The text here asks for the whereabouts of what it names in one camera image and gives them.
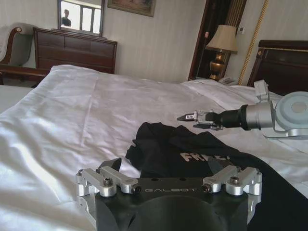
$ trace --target dark wood headboard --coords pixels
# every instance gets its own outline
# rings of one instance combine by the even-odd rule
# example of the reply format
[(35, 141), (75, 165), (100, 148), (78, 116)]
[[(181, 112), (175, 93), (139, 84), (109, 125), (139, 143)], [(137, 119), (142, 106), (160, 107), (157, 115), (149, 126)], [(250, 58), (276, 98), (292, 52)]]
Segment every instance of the dark wood headboard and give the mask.
[(72, 64), (115, 73), (117, 42), (58, 30), (34, 28), (36, 68)]
[(279, 95), (308, 91), (308, 41), (261, 40), (247, 85), (262, 79)]

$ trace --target white bed sheet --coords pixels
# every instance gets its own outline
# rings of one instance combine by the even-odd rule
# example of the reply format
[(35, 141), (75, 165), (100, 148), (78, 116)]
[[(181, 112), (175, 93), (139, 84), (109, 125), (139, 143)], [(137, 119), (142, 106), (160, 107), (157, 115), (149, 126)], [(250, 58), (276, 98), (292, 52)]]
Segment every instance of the white bed sheet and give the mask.
[[(204, 130), (176, 118), (196, 109), (221, 112), (253, 104), (253, 95), (252, 88), (212, 80), (171, 84), (54, 67), (0, 115), (1, 230), (94, 230), (74, 201), (79, 169), (124, 157), (143, 122), (184, 125), (200, 133)], [(257, 130), (241, 128), (211, 132), (269, 163), (308, 197), (306, 141), (269, 141)], [(124, 158), (121, 172), (139, 176)]]
[(0, 114), (17, 104), (32, 88), (0, 85)]

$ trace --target black t-shirt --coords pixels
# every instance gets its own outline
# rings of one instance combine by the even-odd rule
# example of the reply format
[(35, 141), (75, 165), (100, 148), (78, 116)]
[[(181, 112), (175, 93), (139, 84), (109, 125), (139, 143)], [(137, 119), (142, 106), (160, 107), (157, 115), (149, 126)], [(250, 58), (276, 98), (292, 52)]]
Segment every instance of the black t-shirt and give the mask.
[(68, 18), (63, 17), (62, 18), (62, 25), (64, 25), (64, 26), (71, 26), (72, 22)]
[(198, 135), (187, 128), (143, 123), (135, 146), (126, 154), (141, 177), (207, 177), (233, 164), (258, 168), (262, 174), (262, 201), (248, 225), (249, 231), (307, 230), (308, 199), (257, 157), (231, 148), (209, 132)]

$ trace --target window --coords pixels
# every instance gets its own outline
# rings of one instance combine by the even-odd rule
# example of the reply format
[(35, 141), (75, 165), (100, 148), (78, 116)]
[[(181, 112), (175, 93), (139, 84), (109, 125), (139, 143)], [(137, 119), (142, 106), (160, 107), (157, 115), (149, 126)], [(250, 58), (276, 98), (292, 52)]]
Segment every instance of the window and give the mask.
[(61, 1), (61, 27), (99, 34), (101, 9), (71, 1)]

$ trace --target person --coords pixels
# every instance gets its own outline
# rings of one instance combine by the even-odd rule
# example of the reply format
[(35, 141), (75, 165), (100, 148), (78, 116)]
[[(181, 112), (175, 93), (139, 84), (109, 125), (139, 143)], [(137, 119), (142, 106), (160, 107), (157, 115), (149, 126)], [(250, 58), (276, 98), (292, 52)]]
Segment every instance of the person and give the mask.
[(65, 17), (62, 18), (62, 24), (64, 26), (71, 26), (72, 22), (68, 19), (69, 11), (67, 9), (64, 10)]

